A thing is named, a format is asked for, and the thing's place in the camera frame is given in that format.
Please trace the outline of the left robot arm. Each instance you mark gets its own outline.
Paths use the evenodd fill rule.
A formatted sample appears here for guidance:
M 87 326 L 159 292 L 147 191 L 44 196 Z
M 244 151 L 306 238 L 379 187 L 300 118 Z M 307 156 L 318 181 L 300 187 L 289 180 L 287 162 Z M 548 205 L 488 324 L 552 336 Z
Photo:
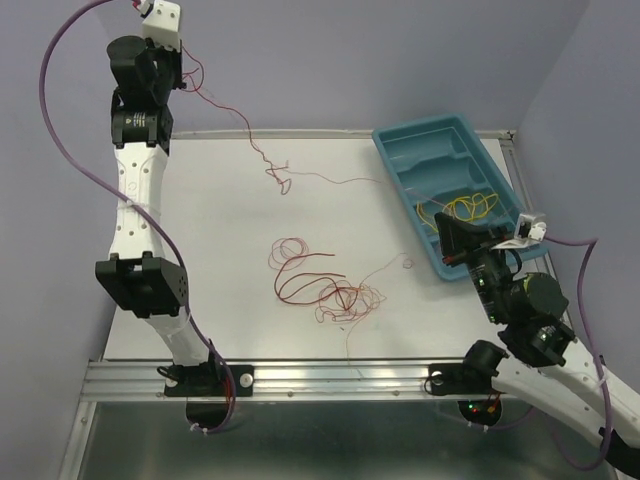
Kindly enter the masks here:
M 117 86 L 111 104 L 111 139 L 118 173 L 116 230 L 109 257 L 95 265 L 98 282 L 123 311 L 160 336 L 177 367 L 190 367 L 199 393 L 215 392 L 223 371 L 210 360 L 187 311 L 185 268 L 166 258 L 161 234 L 161 190 L 169 160 L 171 93 L 183 88 L 182 57 L 149 39 L 123 36 L 107 47 Z

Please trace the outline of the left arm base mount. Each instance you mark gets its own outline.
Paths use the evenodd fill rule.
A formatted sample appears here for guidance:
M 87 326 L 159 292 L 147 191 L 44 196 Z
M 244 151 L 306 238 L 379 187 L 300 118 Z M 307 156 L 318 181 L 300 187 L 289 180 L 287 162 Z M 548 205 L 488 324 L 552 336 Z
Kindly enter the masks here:
M 255 369 L 253 365 L 230 365 L 236 397 L 251 397 Z M 169 398 L 226 398 L 231 397 L 230 382 L 223 367 L 216 369 L 212 362 L 198 366 L 159 366 L 156 372 L 164 379 L 164 395 Z

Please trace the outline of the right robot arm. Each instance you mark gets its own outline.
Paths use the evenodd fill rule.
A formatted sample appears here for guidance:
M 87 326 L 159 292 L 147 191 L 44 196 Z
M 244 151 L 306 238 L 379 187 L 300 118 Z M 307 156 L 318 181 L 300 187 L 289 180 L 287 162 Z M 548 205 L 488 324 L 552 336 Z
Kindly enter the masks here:
M 467 268 L 488 320 L 502 329 L 498 344 L 478 340 L 461 361 L 430 367 L 424 391 L 517 397 L 598 447 L 597 465 L 637 478 L 638 392 L 564 321 L 569 301 L 552 275 L 519 276 L 507 264 L 509 256 L 545 239 L 544 216 L 520 214 L 513 232 L 446 213 L 436 214 L 435 222 L 444 264 Z

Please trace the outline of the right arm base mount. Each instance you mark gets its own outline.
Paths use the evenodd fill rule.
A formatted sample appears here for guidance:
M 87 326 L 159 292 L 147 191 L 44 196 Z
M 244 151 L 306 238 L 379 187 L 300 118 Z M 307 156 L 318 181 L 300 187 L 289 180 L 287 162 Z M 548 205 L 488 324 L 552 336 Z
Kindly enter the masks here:
M 477 340 L 462 360 L 432 363 L 422 382 L 422 391 L 436 397 L 500 393 L 493 386 L 493 380 L 499 376 L 498 366 L 520 353 L 521 346 L 517 344 L 500 347 L 487 340 Z

